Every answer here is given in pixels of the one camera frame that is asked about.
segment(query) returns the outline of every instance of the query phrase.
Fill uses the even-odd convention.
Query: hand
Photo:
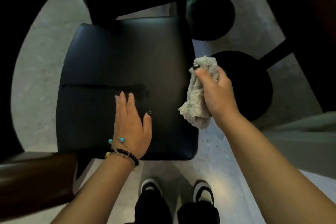
[[[225,116],[239,113],[231,80],[223,69],[217,67],[219,77],[216,83],[208,71],[202,67],[195,70],[195,75],[204,86],[204,99],[209,112],[220,127]]]
[[[147,151],[152,139],[152,117],[145,114],[143,125],[134,103],[134,95],[124,92],[115,97],[115,122],[113,144],[116,148],[126,149],[120,138],[124,138],[129,151],[140,159]]]

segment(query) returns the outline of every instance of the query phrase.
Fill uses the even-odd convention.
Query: gray fabric
[[[194,62],[207,69],[215,82],[218,81],[217,61],[215,58],[204,56],[195,59]],[[205,129],[210,123],[211,114],[205,105],[204,88],[196,77],[194,69],[189,69],[189,72],[191,73],[191,79],[187,92],[187,101],[178,110],[191,125],[199,129]]]

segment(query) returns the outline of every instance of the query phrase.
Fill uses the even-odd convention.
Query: black and white sneaker
[[[215,205],[212,189],[206,181],[196,181],[194,185],[193,201],[194,203],[199,201],[207,201],[210,202],[212,205]]]
[[[149,178],[141,184],[141,193],[146,190],[154,190],[160,193],[160,195],[162,196],[162,189],[159,186],[158,182],[154,180],[153,178]]]

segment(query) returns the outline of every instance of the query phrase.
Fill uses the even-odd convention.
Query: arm
[[[118,138],[124,137],[130,152],[138,159],[147,151],[152,138],[152,120],[148,114],[141,119],[137,113],[132,93],[122,92],[116,100],[113,141],[116,148],[124,148]],[[133,164],[121,156],[112,154],[99,166],[80,189],[75,199],[53,220],[52,224],[103,224],[106,223],[114,203],[124,186]]]
[[[195,74],[204,86],[208,109],[225,133],[265,221],[334,223],[336,205],[239,113],[231,81],[222,69],[218,70],[218,83],[203,68]]]

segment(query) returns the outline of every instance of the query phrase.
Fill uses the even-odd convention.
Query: concrete floor
[[[236,9],[232,29],[215,41],[194,40],[197,57],[235,50],[260,58],[284,40],[265,0],[231,1]],[[167,16],[168,9],[169,5],[163,5],[123,18]],[[81,23],[90,23],[82,0],[49,0],[23,44],[13,79],[12,113],[15,129],[27,151],[57,151],[55,112],[59,80],[67,49]],[[254,122],[259,128],[321,113],[293,54],[268,71],[274,98],[266,114]],[[86,179],[100,163],[101,160],[95,160]],[[303,173],[336,202],[336,180]],[[200,131],[199,151],[193,160],[142,162],[127,180],[108,223],[134,220],[139,184],[150,176],[162,184],[172,213],[181,203],[191,200],[194,182],[204,179],[213,188],[222,223],[264,223],[225,135],[213,121],[208,129]],[[50,223],[62,207],[6,223]]]

